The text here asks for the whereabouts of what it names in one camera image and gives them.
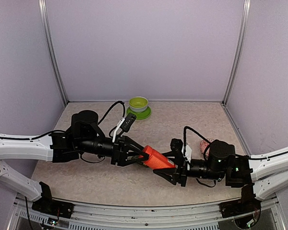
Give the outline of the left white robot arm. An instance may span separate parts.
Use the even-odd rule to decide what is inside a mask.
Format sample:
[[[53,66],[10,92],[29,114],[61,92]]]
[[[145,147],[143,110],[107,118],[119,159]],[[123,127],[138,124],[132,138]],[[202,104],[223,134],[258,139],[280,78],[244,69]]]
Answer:
[[[38,202],[47,213],[53,213],[57,201],[50,187],[34,181],[11,168],[6,160],[38,160],[64,163],[79,159],[84,153],[109,157],[111,164],[128,166],[149,158],[143,146],[127,136],[107,138],[99,127],[98,114],[83,110],[72,115],[66,130],[53,130],[40,136],[9,136],[0,133],[0,184]]]

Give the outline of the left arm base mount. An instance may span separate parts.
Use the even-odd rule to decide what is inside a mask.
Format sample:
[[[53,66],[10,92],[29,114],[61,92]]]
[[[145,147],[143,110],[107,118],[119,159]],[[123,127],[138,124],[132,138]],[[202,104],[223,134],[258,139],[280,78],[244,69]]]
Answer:
[[[32,204],[32,210],[67,219],[71,218],[73,209],[73,203],[58,201],[55,199],[41,198]]]

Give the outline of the red pill bottle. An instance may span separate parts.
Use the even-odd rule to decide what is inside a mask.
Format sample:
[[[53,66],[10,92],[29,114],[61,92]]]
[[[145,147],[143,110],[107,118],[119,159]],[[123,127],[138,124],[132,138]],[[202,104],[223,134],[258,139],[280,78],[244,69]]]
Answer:
[[[153,170],[176,167],[173,161],[171,161],[150,146],[145,146],[143,152],[149,155],[148,160],[144,161],[144,165],[148,166]]]

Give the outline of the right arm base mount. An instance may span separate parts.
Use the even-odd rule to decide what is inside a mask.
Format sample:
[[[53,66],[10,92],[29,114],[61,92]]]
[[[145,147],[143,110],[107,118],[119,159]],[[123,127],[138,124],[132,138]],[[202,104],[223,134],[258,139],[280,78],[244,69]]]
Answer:
[[[229,218],[259,210],[261,209],[261,202],[257,200],[246,202],[233,200],[220,203],[219,208],[222,218]]]

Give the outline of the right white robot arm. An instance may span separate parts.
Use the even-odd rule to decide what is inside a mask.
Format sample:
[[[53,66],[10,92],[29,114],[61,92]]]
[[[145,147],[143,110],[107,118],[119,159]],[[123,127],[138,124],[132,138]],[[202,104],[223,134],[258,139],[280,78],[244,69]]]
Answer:
[[[201,136],[204,158],[193,159],[187,144],[187,130],[200,136],[196,130],[185,126],[183,139],[173,139],[171,151],[163,154],[166,159],[174,157],[175,166],[153,170],[171,184],[185,186],[189,177],[214,183],[225,180],[226,186],[241,189],[242,198],[236,202],[236,209],[241,213],[254,206],[254,199],[265,200],[288,186],[288,147],[262,155],[238,155],[233,145]]]

